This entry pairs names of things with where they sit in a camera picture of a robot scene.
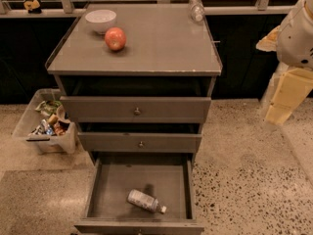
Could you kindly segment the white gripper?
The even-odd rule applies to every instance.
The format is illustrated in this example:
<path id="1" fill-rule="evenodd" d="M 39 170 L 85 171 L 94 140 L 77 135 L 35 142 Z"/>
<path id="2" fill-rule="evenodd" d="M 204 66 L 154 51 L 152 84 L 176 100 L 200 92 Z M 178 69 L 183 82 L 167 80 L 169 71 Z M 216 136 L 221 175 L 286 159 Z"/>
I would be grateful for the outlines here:
<path id="1" fill-rule="evenodd" d="M 313 90 L 313 19 L 311 0 L 299 0 L 282 20 L 256 48 L 265 52 L 276 52 L 280 62 L 296 69 L 284 72 L 271 100 L 265 119 L 272 124 L 283 124 L 292 112 Z"/>

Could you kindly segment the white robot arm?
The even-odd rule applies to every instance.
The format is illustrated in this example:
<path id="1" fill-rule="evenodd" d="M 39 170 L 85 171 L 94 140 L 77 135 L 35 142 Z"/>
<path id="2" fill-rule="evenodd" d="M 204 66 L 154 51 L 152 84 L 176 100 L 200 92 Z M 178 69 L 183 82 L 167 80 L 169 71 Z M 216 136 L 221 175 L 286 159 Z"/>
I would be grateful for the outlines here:
<path id="1" fill-rule="evenodd" d="M 267 122 L 283 124 L 313 90 L 313 0 L 298 0 L 256 48 L 274 51 L 288 66 L 280 75 L 265 115 Z"/>

